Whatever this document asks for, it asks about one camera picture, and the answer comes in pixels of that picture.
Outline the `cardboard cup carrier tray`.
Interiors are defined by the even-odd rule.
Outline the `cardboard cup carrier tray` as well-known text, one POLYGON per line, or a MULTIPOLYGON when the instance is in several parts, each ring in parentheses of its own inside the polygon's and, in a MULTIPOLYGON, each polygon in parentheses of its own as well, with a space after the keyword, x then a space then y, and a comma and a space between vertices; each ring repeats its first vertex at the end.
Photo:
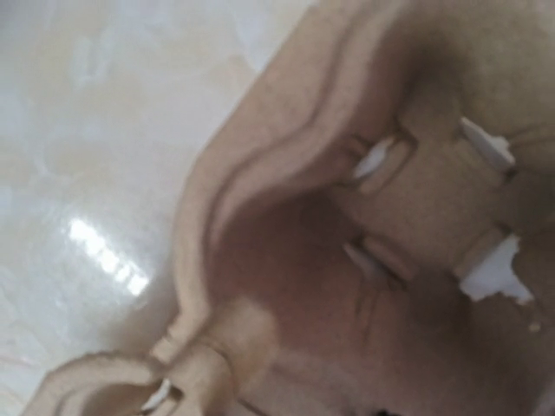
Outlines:
POLYGON ((27 415, 551 415, 554 4, 321 1, 196 159, 178 314, 27 415))

